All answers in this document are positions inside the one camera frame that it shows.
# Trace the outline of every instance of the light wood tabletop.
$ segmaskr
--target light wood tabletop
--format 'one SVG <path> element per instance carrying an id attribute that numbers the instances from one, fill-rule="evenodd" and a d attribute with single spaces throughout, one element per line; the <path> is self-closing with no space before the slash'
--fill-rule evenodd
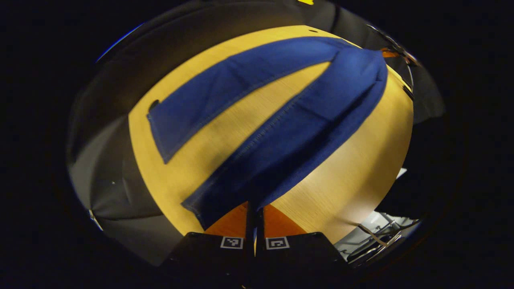
<path id="1" fill-rule="evenodd" d="M 231 55 L 297 37 L 340 38 L 298 25 L 230 39 L 169 72 L 130 112 L 131 140 L 141 176 L 163 214 L 182 234 L 204 230 L 194 213 L 181 203 L 266 119 L 320 76 L 329 63 L 307 67 L 256 89 L 200 129 L 167 164 L 162 161 L 146 118 L 149 107 Z M 388 71 L 382 99 L 361 127 L 305 179 L 271 203 L 301 228 L 296 231 L 321 231 L 335 243 L 362 222 L 392 186 L 409 146 L 413 106 L 402 89 L 405 83 L 401 77 L 389 67 Z"/>

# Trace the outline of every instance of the dark background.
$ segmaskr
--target dark background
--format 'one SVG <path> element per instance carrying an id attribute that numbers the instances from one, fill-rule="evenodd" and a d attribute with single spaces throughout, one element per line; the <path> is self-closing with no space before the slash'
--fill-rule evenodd
<path id="1" fill-rule="evenodd" d="M 364 280 L 368 286 L 508 287 L 511 242 L 507 194 L 507 53 L 502 7 L 406 1 L 341 3 L 400 40 L 434 76 L 448 126 L 463 156 L 453 209 L 403 259 Z M 105 237 L 81 212 L 64 166 L 73 97 L 94 62 L 171 1 L 18 2 L 7 25 L 8 132 L 3 193 L 5 287 L 164 287 L 169 279 Z"/>

